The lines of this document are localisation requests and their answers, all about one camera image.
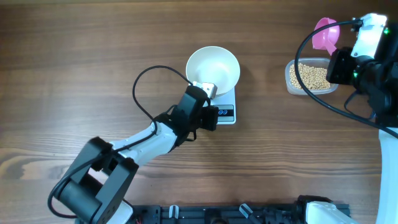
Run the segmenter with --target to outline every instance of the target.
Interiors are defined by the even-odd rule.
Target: kitchen scale
[[[236,122],[235,87],[224,95],[211,100],[210,104],[219,109],[217,124],[234,124]]]
[[[217,124],[234,124],[235,85],[241,73],[236,57],[222,47],[203,47],[188,59],[185,73],[194,86],[204,90],[210,99],[213,98],[210,104],[219,109]]]

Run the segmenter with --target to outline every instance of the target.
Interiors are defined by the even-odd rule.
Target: clear plastic box
[[[302,63],[303,65],[308,65],[308,66],[313,66],[317,68],[328,68],[329,66],[329,59],[326,58],[300,58],[298,60],[299,63]],[[294,87],[292,85],[292,82],[290,81],[290,66],[294,63],[294,59],[289,62],[286,66],[285,69],[285,78],[286,78],[286,86],[287,86],[287,91],[293,95],[306,95],[304,90],[299,90],[298,88]],[[319,95],[319,94],[326,94],[326,93],[331,93],[337,89],[338,85],[337,84],[330,84],[330,88],[324,89],[324,90],[310,90],[313,94]]]

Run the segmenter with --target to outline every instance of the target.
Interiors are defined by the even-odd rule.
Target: white scale
[[[235,87],[225,95],[211,100],[210,104],[219,109],[217,124],[234,124],[236,122]]]

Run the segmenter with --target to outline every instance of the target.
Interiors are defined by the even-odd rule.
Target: digital display
[[[234,116],[234,110],[218,110],[218,116]]]

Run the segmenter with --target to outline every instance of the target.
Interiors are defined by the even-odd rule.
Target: bowl rim
[[[219,46],[206,46],[206,47],[202,47],[202,48],[196,50],[193,54],[191,54],[191,56],[189,57],[189,59],[188,59],[188,61],[187,61],[187,65],[185,66],[185,76],[186,76],[187,79],[189,80],[189,78],[188,78],[188,64],[189,64],[189,62],[191,61],[191,58],[192,58],[197,52],[199,52],[199,51],[201,51],[201,50],[204,50],[204,49],[209,49],[209,48],[217,48],[217,49],[220,49],[220,50],[223,50],[223,51],[227,52],[227,54],[232,55],[232,58],[233,58],[233,60],[234,60],[234,63],[238,64],[239,71],[238,71],[238,78],[236,79],[236,82],[234,83],[234,85],[233,85],[228,91],[222,92],[222,93],[217,93],[217,94],[216,94],[216,96],[221,96],[221,95],[224,95],[225,93],[231,91],[231,90],[236,86],[236,84],[238,84],[239,78],[241,77],[241,66],[240,66],[240,64],[239,64],[239,62],[238,62],[238,60],[237,60],[237,58],[235,57],[235,55],[232,54],[232,52],[230,52],[229,50],[227,50],[227,49],[225,49],[225,48],[223,48],[223,47],[219,47]]]

